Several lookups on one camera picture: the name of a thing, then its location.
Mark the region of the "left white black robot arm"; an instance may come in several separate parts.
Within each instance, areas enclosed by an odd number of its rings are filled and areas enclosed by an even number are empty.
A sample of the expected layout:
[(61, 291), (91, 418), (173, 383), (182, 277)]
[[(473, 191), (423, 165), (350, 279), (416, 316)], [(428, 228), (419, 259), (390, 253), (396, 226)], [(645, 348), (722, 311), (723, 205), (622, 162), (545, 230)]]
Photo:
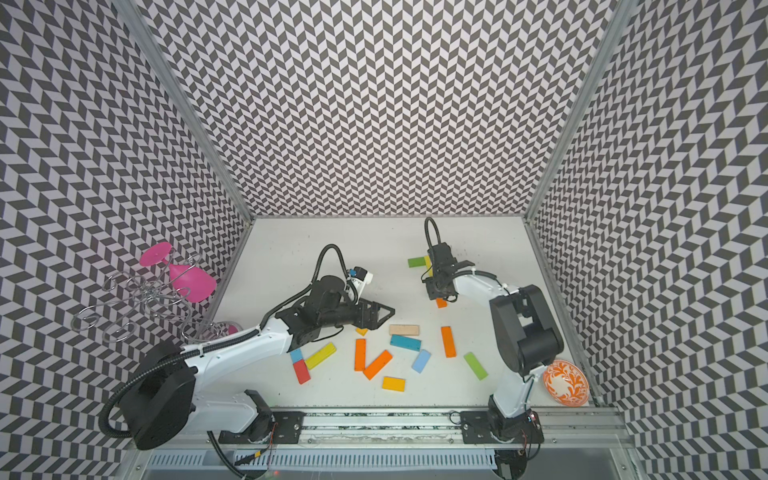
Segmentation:
[(272, 413), (260, 394), (246, 388), (221, 392), (216, 383), (319, 340), (325, 328), (378, 329), (395, 310), (363, 298), (372, 280), (372, 273), (360, 266), (344, 267), (339, 276), (315, 270), (306, 287), (272, 307), (254, 327), (186, 346), (170, 340), (156, 344), (104, 402), (97, 417), (100, 432), (130, 439), (139, 450), (187, 433), (264, 438)]

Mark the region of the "yellow block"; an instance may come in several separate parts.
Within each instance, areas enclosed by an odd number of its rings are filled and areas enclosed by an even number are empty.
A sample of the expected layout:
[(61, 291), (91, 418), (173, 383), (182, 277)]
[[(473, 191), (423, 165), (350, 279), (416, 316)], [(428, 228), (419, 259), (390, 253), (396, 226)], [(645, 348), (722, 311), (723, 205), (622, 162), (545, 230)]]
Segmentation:
[(430, 277), (432, 276), (432, 268), (433, 268), (431, 258), (428, 255), (425, 255), (424, 260), (425, 260), (425, 266), (426, 266), (426, 271), (424, 272), (425, 273), (424, 276)]

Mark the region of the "natural wood block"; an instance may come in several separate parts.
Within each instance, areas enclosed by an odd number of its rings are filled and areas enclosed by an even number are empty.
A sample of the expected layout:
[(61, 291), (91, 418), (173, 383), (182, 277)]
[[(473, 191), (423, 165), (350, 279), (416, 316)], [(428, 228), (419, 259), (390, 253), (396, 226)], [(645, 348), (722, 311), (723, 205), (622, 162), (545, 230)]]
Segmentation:
[(420, 327), (418, 325), (393, 324), (389, 327), (389, 333), (391, 335), (415, 337), (420, 335)]

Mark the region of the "green small block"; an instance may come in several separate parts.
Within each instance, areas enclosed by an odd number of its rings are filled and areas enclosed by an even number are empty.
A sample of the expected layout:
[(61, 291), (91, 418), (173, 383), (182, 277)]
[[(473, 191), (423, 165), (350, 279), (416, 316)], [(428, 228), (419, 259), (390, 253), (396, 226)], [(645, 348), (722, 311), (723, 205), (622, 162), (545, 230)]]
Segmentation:
[(409, 258), (407, 260), (409, 268), (425, 267), (426, 260), (424, 257)]

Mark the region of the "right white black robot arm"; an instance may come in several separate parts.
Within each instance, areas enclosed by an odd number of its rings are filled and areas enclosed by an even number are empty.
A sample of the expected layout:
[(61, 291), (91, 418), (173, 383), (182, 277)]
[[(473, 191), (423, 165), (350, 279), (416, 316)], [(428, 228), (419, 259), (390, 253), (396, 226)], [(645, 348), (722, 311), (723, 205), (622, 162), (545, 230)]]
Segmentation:
[(459, 261), (441, 239), (436, 221), (424, 220), (430, 272), (422, 280), (431, 300), (469, 298), (490, 314), (496, 348), (507, 372), (489, 396), (487, 429), (500, 443), (526, 447), (544, 442), (540, 420), (530, 407), (533, 386), (563, 352), (565, 342), (542, 290), (512, 287), (497, 275)]

